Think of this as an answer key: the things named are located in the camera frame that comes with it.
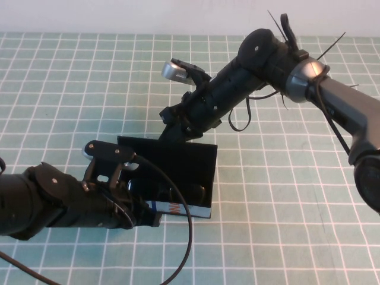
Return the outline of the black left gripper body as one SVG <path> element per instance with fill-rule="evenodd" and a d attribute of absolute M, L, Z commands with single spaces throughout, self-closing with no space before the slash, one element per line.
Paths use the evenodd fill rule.
<path fill-rule="evenodd" d="M 133 206 L 131 228 L 138 226 L 159 227 L 162 213 L 153 211 L 149 207 Z"/>

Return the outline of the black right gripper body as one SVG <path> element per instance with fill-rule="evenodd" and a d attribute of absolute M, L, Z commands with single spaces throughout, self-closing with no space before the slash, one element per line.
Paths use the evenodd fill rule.
<path fill-rule="evenodd" d="M 159 115 L 165 125 L 181 125 L 181 138 L 185 129 L 195 129 L 204 134 L 211 128 L 218 127 L 223 116 L 218 106 L 214 106 L 205 94 L 196 91 L 187 91 L 180 103 L 164 108 Z"/>

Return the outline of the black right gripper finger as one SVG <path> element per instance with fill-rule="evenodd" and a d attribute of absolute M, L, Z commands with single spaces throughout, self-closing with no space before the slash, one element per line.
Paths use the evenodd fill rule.
<path fill-rule="evenodd" d="M 180 139 L 181 142 L 188 142 L 191 140 L 196 140 L 203 137 L 203 132 L 195 130 L 195 129 L 185 129 L 182 131 L 182 138 Z"/>
<path fill-rule="evenodd" d="M 159 136 L 160 141 L 181 142 L 181 125 L 179 123 L 167 124 Z"/>

